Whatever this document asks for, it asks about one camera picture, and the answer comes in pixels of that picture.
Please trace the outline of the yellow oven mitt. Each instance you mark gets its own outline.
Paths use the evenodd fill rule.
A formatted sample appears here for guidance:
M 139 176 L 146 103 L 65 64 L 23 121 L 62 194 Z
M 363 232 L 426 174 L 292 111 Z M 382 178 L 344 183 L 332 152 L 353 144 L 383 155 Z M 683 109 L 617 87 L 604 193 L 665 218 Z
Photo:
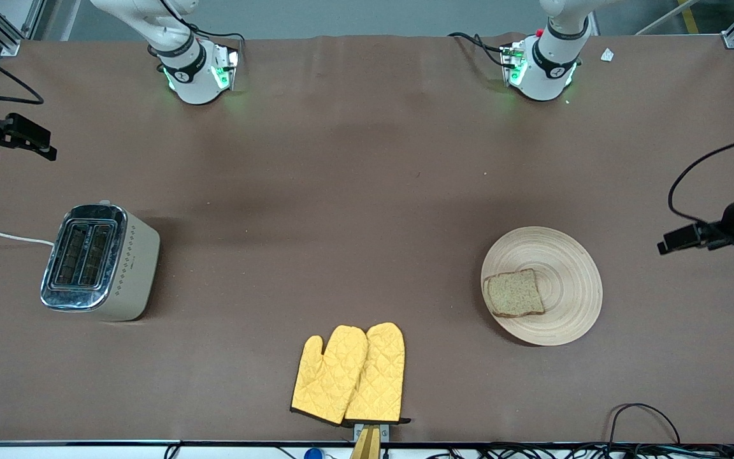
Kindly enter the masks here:
M 381 323 L 367 331 L 369 349 L 344 415 L 344 423 L 404 425 L 401 416 L 406 346 L 395 323 Z
M 339 325 L 329 340 L 309 337 L 298 362 L 289 410 L 329 425 L 341 425 L 368 349 L 365 331 L 357 326 Z

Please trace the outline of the beige chrome toaster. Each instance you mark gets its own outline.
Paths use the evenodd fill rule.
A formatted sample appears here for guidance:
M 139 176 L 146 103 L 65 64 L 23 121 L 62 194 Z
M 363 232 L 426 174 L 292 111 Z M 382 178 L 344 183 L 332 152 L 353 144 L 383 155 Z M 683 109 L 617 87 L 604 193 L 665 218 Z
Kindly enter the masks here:
M 73 207 L 40 287 L 50 310 L 107 322 L 145 313 L 160 253 L 157 230 L 110 201 Z

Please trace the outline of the brown bread slice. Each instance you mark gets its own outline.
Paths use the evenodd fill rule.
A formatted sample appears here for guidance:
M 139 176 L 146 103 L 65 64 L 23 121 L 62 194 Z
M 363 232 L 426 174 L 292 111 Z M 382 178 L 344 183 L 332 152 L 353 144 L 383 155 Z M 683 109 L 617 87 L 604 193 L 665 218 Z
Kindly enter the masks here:
M 482 291 L 493 316 L 524 317 L 545 313 L 532 268 L 487 277 L 482 282 Z

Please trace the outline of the round wooden plate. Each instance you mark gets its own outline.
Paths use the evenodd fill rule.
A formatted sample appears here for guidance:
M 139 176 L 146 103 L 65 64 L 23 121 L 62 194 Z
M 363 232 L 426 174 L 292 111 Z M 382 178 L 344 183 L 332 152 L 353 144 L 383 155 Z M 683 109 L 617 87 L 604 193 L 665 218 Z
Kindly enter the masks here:
M 502 235 L 489 248 L 481 285 L 497 274 L 532 270 L 543 314 L 495 317 L 513 337 L 534 346 L 562 346 L 583 337 L 600 316 L 602 279 L 585 247 L 566 233 L 527 226 Z

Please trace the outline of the brown table cover mat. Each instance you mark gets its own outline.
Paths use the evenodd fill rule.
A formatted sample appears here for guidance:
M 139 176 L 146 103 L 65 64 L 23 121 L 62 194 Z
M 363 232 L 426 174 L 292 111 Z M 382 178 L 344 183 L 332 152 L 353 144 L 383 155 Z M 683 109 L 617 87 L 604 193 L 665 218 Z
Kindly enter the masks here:
M 604 49 L 614 52 L 603 62 Z M 617 405 L 686 442 L 734 442 L 734 249 L 660 256 L 697 157 L 734 142 L 734 50 L 716 36 L 597 37 L 563 98 L 508 90 L 463 41 L 250 40 L 245 90 L 191 106 L 142 43 L 26 43 L 0 103 L 58 159 L 6 150 L 0 231 L 51 239 L 110 200 L 154 227 L 145 317 L 39 299 L 49 248 L 0 239 L 0 441 L 338 441 L 289 412 L 301 349 L 391 321 L 407 346 L 397 441 L 597 441 Z M 600 316 L 562 346 L 506 332 L 480 271 L 542 226 L 588 251 Z

